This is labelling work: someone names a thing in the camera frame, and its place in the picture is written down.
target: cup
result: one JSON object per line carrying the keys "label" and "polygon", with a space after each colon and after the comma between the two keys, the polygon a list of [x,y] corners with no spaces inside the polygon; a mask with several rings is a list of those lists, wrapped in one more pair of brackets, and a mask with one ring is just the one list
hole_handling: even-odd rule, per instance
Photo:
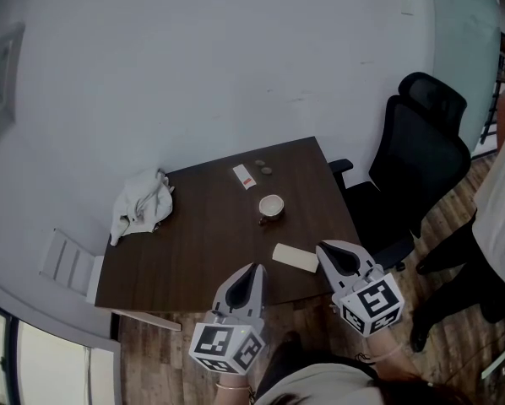
{"label": "cup", "polygon": [[273,222],[280,219],[285,213],[285,202],[278,195],[268,195],[260,200],[258,205],[262,218],[258,221],[258,225],[263,226],[268,222]]}

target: dark wooden table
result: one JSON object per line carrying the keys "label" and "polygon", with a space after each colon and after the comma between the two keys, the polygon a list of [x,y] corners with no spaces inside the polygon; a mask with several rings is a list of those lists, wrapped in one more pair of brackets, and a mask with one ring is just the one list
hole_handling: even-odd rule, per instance
{"label": "dark wooden table", "polygon": [[[263,175],[261,159],[273,169]],[[257,185],[245,190],[232,168],[244,164]],[[268,272],[267,304],[330,290],[316,274],[273,261],[277,243],[314,252],[320,240],[359,243],[345,202],[316,138],[283,143],[170,173],[174,211],[153,234],[108,245],[95,304],[119,310],[206,311],[240,267]],[[258,226],[261,198],[275,193],[285,216]]]}

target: mesh chair back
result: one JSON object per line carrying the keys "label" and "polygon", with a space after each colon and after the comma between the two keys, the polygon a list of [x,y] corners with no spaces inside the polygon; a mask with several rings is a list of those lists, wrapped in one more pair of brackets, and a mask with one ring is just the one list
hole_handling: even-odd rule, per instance
{"label": "mesh chair back", "polygon": [[421,220],[468,172],[470,153],[413,100],[392,96],[369,175],[416,237]]}
{"label": "mesh chair back", "polygon": [[403,79],[399,94],[425,108],[432,114],[434,124],[453,135],[459,134],[466,100],[454,89],[431,75],[416,72]]}

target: black office chair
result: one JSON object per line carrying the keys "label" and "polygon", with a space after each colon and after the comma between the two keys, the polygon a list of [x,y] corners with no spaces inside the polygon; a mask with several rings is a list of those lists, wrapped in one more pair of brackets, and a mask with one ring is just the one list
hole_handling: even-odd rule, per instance
{"label": "black office chair", "polygon": [[[433,102],[452,109],[449,99],[438,96]],[[329,164],[361,244],[384,268],[405,268],[402,260],[414,249],[412,234],[421,236],[421,220],[470,168],[469,150],[448,124],[456,119],[430,109],[407,94],[389,98],[382,141],[369,170],[374,184],[347,189],[342,173],[354,165],[347,159]]]}
{"label": "black office chair", "polygon": [[431,75],[414,72],[401,81],[399,94],[431,113],[439,128],[459,134],[466,100],[454,89]]}

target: crumpled towel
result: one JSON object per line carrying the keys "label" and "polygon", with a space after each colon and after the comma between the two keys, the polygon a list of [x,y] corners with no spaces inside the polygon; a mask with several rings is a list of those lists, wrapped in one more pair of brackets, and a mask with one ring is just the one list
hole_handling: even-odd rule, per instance
{"label": "crumpled towel", "polygon": [[158,168],[128,179],[114,203],[110,244],[115,246],[124,235],[153,232],[171,213],[173,190],[168,177]]}

